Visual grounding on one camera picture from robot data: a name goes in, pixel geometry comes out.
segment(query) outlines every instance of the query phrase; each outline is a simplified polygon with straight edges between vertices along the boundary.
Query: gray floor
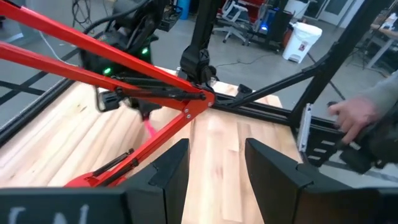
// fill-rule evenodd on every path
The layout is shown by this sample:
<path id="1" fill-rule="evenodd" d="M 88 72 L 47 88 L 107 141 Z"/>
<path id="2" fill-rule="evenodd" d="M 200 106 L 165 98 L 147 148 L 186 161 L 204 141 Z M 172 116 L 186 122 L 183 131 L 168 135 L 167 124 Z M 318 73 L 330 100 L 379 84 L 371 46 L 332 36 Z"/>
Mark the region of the gray floor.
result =
<path id="1" fill-rule="evenodd" d="M 104 16 L 104 9 L 101 1 L 93 1 L 92 5 L 93 20 Z M 323 29 L 321 39 L 312 47 L 310 54 L 315 60 L 320 59 L 336 41 L 342 29 L 335 29 L 334 26 L 324 22 L 312 22 L 316 26 Z M 190 43 L 195 23 L 191 20 L 178 21 L 170 32 L 156 31 L 160 40 L 152 45 L 152 55 L 155 65 L 169 69 L 175 69 L 179 66 L 181 54 L 185 47 Z M 6 22 L 5 29 L 11 27 L 12 23 Z M 74 49 L 74 46 L 64 43 L 58 39 L 48 37 L 48 41 L 60 57 Z M 250 46 L 242 46 L 240 40 L 234 38 L 228 39 L 223 44 L 223 35 L 215 34 L 210 39 L 209 51 L 211 55 L 211 64 L 218 69 L 218 76 L 221 81 L 232 84 L 243 83 L 254 90 L 258 90 L 266 85 L 277 82 L 283 78 L 289 77 L 301 69 L 313 65 L 309 57 L 305 57 L 301 64 L 284 60 L 281 55 L 267 52 L 256 44 Z M 45 54 L 53 57 L 49 48 L 42 40 L 24 45 L 23 48 Z M 78 63 L 75 56 L 68 60 L 69 63 Z M 0 60 L 2 68 L 2 76 L 0 80 L 21 84 L 36 74 L 37 70 L 22 65 L 14 64 Z M 352 64 L 344 64 L 332 79 L 337 89 L 344 97 L 349 98 L 358 94 L 361 90 L 373 86 L 382 80 L 378 72 L 372 70 L 363 70 L 361 67 Z M 40 90 L 48 90 L 52 85 L 57 83 L 61 78 L 56 75 L 47 75 L 33 84 L 32 88 Z M 292 109 L 300 95 L 304 92 L 310 80 L 298 83 L 289 88 L 275 93 L 280 97 L 284 108 Z M 0 87 L 0 96 L 5 95 L 10 90 Z M 9 121 L 18 112 L 25 108 L 29 103 L 37 99 L 38 96 L 28 93 L 19 93 L 17 96 L 0 106 L 0 126 Z M 328 116 L 326 104 L 329 101 L 340 101 L 341 97 L 336 90 L 328 85 L 318 98 L 314 105 L 314 115 L 322 118 L 333 119 Z M 338 157 L 333 161 L 340 162 Z M 329 166 L 321 167 L 321 172 L 339 181 L 342 181 L 353 187 L 365 186 L 398 186 L 398 182 L 381 180 L 377 177 L 359 176 L 353 172 L 341 170 Z M 398 177 L 398 169 L 395 166 L 388 166 L 381 173 Z"/>

